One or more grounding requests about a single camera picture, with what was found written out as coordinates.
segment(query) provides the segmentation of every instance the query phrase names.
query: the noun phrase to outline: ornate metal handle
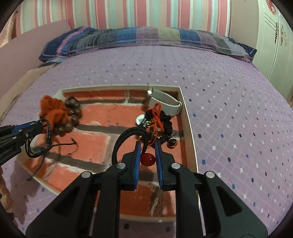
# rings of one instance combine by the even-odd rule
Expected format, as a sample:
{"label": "ornate metal handle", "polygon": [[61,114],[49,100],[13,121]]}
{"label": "ornate metal handle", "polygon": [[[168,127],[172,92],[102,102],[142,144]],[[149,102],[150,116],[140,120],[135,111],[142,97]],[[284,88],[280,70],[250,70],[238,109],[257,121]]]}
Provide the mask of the ornate metal handle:
{"label": "ornate metal handle", "polygon": [[277,42],[278,35],[279,35],[279,26],[278,26],[278,23],[276,22],[276,37],[275,37],[275,43]]}
{"label": "ornate metal handle", "polygon": [[283,38],[284,38],[284,27],[282,24],[282,29],[281,29],[281,45],[283,44]]}

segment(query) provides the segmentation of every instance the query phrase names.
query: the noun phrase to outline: red ball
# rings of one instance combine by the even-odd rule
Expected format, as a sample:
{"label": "red ball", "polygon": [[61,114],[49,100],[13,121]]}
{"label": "red ball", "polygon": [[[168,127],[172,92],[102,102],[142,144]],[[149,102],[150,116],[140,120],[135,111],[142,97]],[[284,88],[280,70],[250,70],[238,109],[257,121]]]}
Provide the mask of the red ball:
{"label": "red ball", "polygon": [[140,162],[143,166],[149,167],[155,164],[156,158],[151,153],[144,153],[140,157]]}

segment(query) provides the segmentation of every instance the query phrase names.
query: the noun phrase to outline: striped wallpaper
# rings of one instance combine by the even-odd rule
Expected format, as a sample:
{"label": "striped wallpaper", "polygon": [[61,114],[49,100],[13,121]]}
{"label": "striped wallpaper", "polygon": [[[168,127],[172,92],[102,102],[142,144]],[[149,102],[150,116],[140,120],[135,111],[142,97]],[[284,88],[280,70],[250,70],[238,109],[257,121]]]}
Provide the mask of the striped wallpaper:
{"label": "striped wallpaper", "polygon": [[67,19],[71,28],[131,26],[207,30],[228,36],[230,0],[24,0],[16,33]]}

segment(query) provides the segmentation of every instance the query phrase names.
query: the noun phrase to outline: silver screw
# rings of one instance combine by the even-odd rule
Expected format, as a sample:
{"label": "silver screw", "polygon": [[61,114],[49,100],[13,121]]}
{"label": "silver screw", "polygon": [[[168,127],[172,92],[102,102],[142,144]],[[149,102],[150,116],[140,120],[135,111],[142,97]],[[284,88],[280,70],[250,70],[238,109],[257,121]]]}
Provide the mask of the silver screw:
{"label": "silver screw", "polygon": [[121,163],[116,164],[116,167],[119,169],[124,169],[126,167],[126,165],[121,162]]}
{"label": "silver screw", "polygon": [[91,175],[91,173],[90,173],[89,171],[84,171],[84,172],[81,174],[81,176],[82,176],[84,179],[89,178],[90,175]]}
{"label": "silver screw", "polygon": [[212,172],[212,171],[208,171],[206,174],[205,174],[208,178],[212,179],[213,177],[215,177],[215,174]]}
{"label": "silver screw", "polygon": [[181,165],[178,163],[173,163],[173,164],[171,164],[171,167],[174,169],[179,169],[181,167]]}

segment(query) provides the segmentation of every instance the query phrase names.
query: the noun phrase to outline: white watch band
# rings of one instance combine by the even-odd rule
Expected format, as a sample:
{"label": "white watch band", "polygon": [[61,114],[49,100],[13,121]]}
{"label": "white watch band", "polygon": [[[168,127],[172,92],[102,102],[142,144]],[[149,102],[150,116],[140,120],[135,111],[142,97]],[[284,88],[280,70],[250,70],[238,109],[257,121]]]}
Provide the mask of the white watch band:
{"label": "white watch band", "polygon": [[171,116],[178,115],[182,107],[182,103],[173,98],[171,95],[153,89],[149,99],[149,107],[153,107],[156,103],[160,103],[165,114]]}

